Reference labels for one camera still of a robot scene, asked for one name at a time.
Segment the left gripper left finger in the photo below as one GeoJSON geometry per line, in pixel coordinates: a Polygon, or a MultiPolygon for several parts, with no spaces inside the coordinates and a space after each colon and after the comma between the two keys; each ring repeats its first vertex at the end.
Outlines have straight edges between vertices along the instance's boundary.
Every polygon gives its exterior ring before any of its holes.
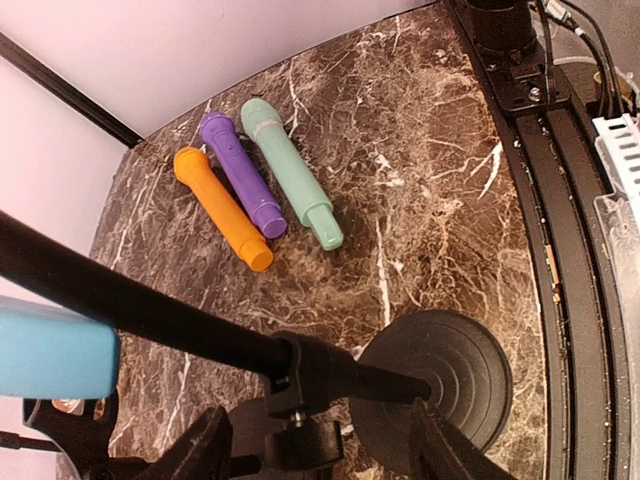
{"type": "Polygon", "coordinates": [[[208,408],[158,461],[144,470],[144,478],[229,479],[232,436],[226,410],[208,408]]]}

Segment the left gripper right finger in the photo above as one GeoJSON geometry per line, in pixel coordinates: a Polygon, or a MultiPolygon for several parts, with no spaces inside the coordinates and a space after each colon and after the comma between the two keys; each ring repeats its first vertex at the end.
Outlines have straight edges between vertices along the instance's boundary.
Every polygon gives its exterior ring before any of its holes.
{"type": "Polygon", "coordinates": [[[411,408],[408,444],[411,479],[514,480],[422,399],[411,408]]]}

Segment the black stand of blue microphone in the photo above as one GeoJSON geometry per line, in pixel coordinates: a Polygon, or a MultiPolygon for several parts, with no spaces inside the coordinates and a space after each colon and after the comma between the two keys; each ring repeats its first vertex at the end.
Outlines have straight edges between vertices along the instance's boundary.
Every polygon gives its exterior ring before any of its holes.
{"type": "MultiPolygon", "coordinates": [[[[482,412],[483,443],[494,439],[508,414],[512,380],[500,346],[485,328],[449,311],[409,315],[379,334],[401,366],[390,371],[309,336],[266,336],[209,315],[86,259],[9,215],[1,218],[1,274],[101,324],[259,374],[265,410],[258,413],[247,403],[240,426],[262,448],[240,456],[231,450],[230,478],[262,470],[330,477],[344,455],[341,435],[337,424],[315,417],[343,397],[365,407],[366,429],[408,466],[416,399],[428,402],[483,454],[470,429],[445,413],[447,389],[455,386],[460,405],[482,412]],[[418,376],[409,376],[409,368],[418,376]]],[[[48,435],[84,479],[145,479],[144,470],[154,462],[107,453],[118,405],[118,396],[109,396],[103,416],[94,419],[26,398],[25,420],[48,435]]]]}

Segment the blue microphone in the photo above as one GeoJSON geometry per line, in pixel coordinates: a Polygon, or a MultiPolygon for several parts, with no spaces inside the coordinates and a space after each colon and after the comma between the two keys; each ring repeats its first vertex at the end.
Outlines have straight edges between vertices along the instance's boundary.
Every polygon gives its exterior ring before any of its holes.
{"type": "Polygon", "coordinates": [[[120,342],[111,327],[3,296],[0,329],[3,396],[94,400],[116,389],[120,342]]]}

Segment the orange microphone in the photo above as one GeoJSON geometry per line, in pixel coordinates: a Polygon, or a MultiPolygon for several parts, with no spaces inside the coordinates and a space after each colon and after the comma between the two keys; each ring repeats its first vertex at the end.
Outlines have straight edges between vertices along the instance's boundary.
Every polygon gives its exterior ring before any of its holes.
{"type": "Polygon", "coordinates": [[[265,271],[274,261],[274,254],[213,173],[208,156],[193,147],[183,148],[174,156],[174,172],[191,189],[234,253],[253,272],[265,271]]]}

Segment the purple microphone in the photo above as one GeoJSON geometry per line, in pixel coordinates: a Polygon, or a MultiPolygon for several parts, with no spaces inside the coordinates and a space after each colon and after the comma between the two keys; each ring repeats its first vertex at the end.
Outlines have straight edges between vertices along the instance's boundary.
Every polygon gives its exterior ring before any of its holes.
{"type": "Polygon", "coordinates": [[[237,194],[251,222],[267,239],[283,236],[288,228],[282,209],[236,135],[234,122],[213,112],[200,123],[203,142],[218,162],[237,194]]]}

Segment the mint green microphone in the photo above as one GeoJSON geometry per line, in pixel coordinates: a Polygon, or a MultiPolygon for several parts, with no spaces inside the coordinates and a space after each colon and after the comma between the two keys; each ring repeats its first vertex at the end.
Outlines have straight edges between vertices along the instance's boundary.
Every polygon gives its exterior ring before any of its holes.
{"type": "Polygon", "coordinates": [[[341,247],[344,234],[333,215],[333,205],[285,132],[278,112],[265,100],[252,98],[241,107],[241,122],[301,225],[313,232],[325,251],[341,247]]]}

